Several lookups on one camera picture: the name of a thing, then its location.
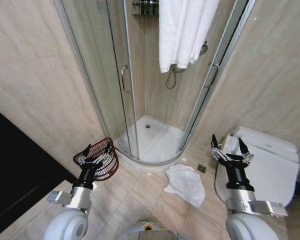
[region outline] tiled wall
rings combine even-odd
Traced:
[[[0,112],[76,176],[104,136],[52,0],[0,1]]]
[[[176,86],[166,88],[168,73],[159,68],[159,17],[146,17],[145,51],[145,114],[184,130],[199,96],[226,26],[234,0],[221,0],[210,26],[206,41],[208,51],[182,73],[176,74]],[[169,86],[174,82],[171,74]]]
[[[235,1],[220,1],[206,39],[208,51],[177,74],[173,89],[165,86],[169,73],[159,68],[159,17],[132,15],[134,0],[126,2],[137,120],[148,115],[185,129]]]
[[[256,1],[191,140],[208,146],[238,124],[300,152],[300,1]]]

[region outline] wire basket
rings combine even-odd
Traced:
[[[88,158],[90,157],[99,157],[102,155],[108,145],[108,143],[111,143],[111,153],[109,160],[97,171],[95,171],[94,174],[94,180],[95,181],[103,181],[108,178],[110,178],[118,169],[119,166],[119,160],[118,156],[114,147],[114,143],[112,142],[112,139],[110,137],[106,137],[105,139],[97,142],[96,144],[92,145],[90,148],[90,152],[88,154]],[[73,157],[73,161],[80,165],[79,156],[81,152],[79,152],[77,155]]]

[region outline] toilet seat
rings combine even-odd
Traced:
[[[258,142],[261,141],[270,146],[269,149],[265,149],[263,145],[256,145],[255,138],[251,136],[242,135],[240,137],[248,146],[249,152],[254,155],[251,164],[245,168],[245,173],[254,187],[256,200],[281,203],[283,206],[287,206],[294,195],[299,170],[297,153],[279,146],[271,148],[270,144],[265,143],[265,139],[258,139]],[[237,155],[241,154],[239,149],[235,152]],[[218,164],[215,190],[223,201],[229,197],[226,188],[227,182],[226,168]]]

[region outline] shower drain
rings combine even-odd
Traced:
[[[201,165],[201,164],[198,164],[197,170],[198,170],[199,172],[205,174],[205,173],[206,173],[206,169],[207,169],[207,168],[206,168],[205,166],[203,166],[203,165]]]

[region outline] white towel on floor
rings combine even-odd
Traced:
[[[192,167],[178,164],[170,167],[166,174],[169,185],[165,192],[178,194],[183,200],[195,207],[199,207],[205,199],[205,189],[199,173]]]
[[[194,63],[206,39],[220,0],[162,0],[159,4],[161,73],[171,64],[186,69]]]

